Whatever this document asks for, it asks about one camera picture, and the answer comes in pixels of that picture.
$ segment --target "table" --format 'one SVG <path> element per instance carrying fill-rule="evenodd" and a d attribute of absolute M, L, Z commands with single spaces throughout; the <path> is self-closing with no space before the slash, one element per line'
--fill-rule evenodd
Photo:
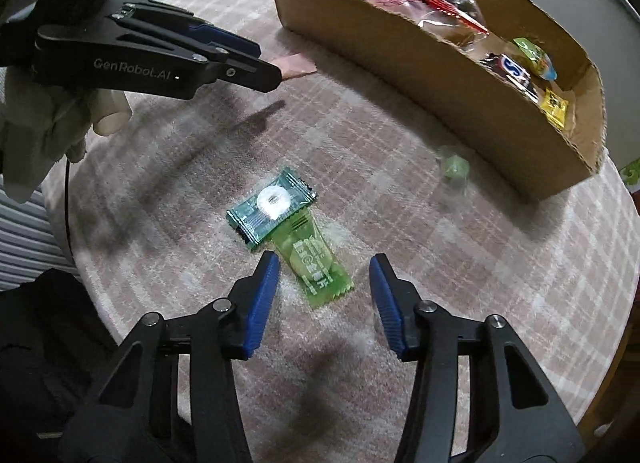
<path fill-rule="evenodd" d="M 367 265 L 377 252 L 454 315 L 504 315 L 578 420 L 638 278 L 640 218 L 612 162 L 527 204 L 472 157 L 465 200 L 444 211 L 435 151 L 458 142 L 427 111 L 283 30 L 273 0 L 169 1 L 257 40 L 267 59 L 303 52 L 319 72 L 268 94 L 223 82 L 191 101 L 130 94 L 126 129 L 90 137 L 71 169 L 71 238 L 116 338 L 147 311 L 194 313 L 251 273 L 260 253 L 247 252 L 225 211 L 291 166 L 319 192 L 313 214 L 355 289 L 311 311 L 283 266 L 262 346 L 235 365 L 255 461 L 391 461 L 414 367 L 396 360 L 376 325 Z M 43 186 L 61 242 L 63 171 L 60 162 Z"/>

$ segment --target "black fabric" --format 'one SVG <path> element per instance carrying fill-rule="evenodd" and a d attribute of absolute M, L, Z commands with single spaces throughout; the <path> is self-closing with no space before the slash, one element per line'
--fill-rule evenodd
<path fill-rule="evenodd" d="M 0 415 L 27 435 L 61 432 L 115 349 L 69 273 L 50 269 L 0 292 Z"/>

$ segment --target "tablecloth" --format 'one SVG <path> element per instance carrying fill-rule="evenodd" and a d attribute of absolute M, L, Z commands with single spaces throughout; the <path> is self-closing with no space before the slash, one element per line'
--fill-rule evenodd
<path fill-rule="evenodd" d="M 262 346 L 235 364 L 255 461 L 393 458 L 415 367 L 377 326 L 367 275 L 377 252 L 454 315 L 504 315 L 578 420 L 638 279 L 640 219 L 612 162 L 531 204 L 473 156 L 465 199 L 443 207 L 436 151 L 458 141 L 429 112 L 282 29 L 273 0 L 168 1 L 260 42 L 268 60 L 303 52 L 319 72 L 268 94 L 224 82 L 191 101 L 129 94 L 126 129 L 90 137 L 70 173 L 71 243 L 116 338 L 148 311 L 194 313 L 251 273 L 260 252 L 246 250 L 225 212 L 291 166 L 318 191 L 313 214 L 355 288 L 313 311 L 283 263 Z M 63 172 L 60 162 L 44 183 L 61 241 Z M 461 378 L 461 412 L 466 385 Z"/>

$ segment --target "semicircular cardboard box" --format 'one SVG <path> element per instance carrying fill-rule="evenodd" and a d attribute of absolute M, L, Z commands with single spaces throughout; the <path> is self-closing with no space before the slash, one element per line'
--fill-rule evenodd
<path fill-rule="evenodd" d="M 530 0 L 477 0 L 487 27 L 528 37 L 551 57 L 574 121 L 560 132 L 537 104 L 450 42 L 365 0 L 275 0 L 283 26 L 383 78 L 433 112 L 524 196 L 541 200 L 600 170 L 606 113 L 583 48 Z"/>

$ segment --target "white corrugated surface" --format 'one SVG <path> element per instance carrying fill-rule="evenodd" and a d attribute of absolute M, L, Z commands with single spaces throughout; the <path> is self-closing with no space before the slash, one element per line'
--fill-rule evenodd
<path fill-rule="evenodd" d="M 51 233 L 40 189 L 27 203 L 18 204 L 4 193 L 0 176 L 0 290 L 33 281 L 49 268 L 78 277 Z"/>

